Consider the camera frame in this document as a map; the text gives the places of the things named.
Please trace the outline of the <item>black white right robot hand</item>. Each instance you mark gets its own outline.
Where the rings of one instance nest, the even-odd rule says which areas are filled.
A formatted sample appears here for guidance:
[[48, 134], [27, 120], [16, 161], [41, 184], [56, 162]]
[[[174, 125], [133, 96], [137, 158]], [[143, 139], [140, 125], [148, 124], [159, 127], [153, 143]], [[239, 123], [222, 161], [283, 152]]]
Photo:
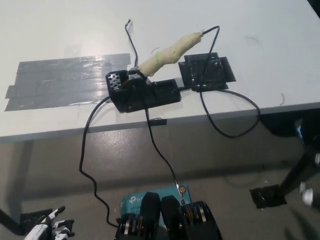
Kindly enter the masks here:
[[302, 202], [306, 205], [311, 207], [313, 203], [313, 190], [311, 188], [306, 188], [305, 182], [301, 182], [299, 185], [299, 195]]

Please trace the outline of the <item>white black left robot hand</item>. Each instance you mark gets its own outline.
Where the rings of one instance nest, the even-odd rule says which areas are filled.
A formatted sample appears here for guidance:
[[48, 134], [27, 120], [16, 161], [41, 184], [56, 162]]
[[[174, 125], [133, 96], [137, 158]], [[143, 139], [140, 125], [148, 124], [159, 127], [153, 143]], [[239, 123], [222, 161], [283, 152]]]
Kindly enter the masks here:
[[61, 206], [50, 214], [42, 216], [24, 240], [68, 240], [74, 237], [73, 219], [56, 221], [56, 217], [65, 209], [65, 206]]

